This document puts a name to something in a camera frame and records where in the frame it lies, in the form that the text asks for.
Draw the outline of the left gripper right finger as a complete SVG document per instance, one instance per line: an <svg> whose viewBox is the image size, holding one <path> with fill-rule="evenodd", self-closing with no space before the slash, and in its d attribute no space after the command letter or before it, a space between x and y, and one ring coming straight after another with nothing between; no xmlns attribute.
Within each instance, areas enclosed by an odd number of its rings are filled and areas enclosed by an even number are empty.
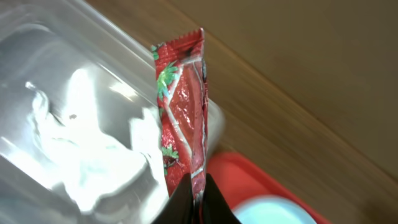
<svg viewBox="0 0 398 224"><path fill-rule="evenodd" d="M241 224L210 174L206 175L201 220L203 224Z"/></svg>

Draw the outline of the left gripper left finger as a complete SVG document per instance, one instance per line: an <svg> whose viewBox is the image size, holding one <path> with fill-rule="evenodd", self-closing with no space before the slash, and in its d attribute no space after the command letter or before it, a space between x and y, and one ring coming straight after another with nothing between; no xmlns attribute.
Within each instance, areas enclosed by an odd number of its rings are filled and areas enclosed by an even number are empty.
<svg viewBox="0 0 398 224"><path fill-rule="evenodd" d="M193 194L190 174L185 174L152 224L191 224Z"/></svg>

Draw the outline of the white napkin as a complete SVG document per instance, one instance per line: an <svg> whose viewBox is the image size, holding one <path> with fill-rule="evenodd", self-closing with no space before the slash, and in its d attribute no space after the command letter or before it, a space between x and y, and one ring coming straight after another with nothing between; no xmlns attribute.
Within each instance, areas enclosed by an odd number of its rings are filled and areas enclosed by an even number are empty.
<svg viewBox="0 0 398 224"><path fill-rule="evenodd" d="M35 92L35 143L62 170L65 191L81 212L99 214L109 201L117 212L136 203L138 212L155 215L169 199L157 110L146 107L141 117L129 116L104 97L97 80L85 69L72 74L61 117L52 113L44 91L26 83Z"/></svg>

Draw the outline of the red snack wrapper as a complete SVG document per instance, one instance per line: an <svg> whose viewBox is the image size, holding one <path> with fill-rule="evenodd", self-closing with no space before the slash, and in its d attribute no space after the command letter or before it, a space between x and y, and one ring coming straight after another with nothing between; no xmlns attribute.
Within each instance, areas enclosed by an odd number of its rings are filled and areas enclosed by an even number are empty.
<svg viewBox="0 0 398 224"><path fill-rule="evenodd" d="M160 151L170 194L188 174L195 200L203 196L208 150L205 33L198 29L151 48L155 62Z"/></svg>

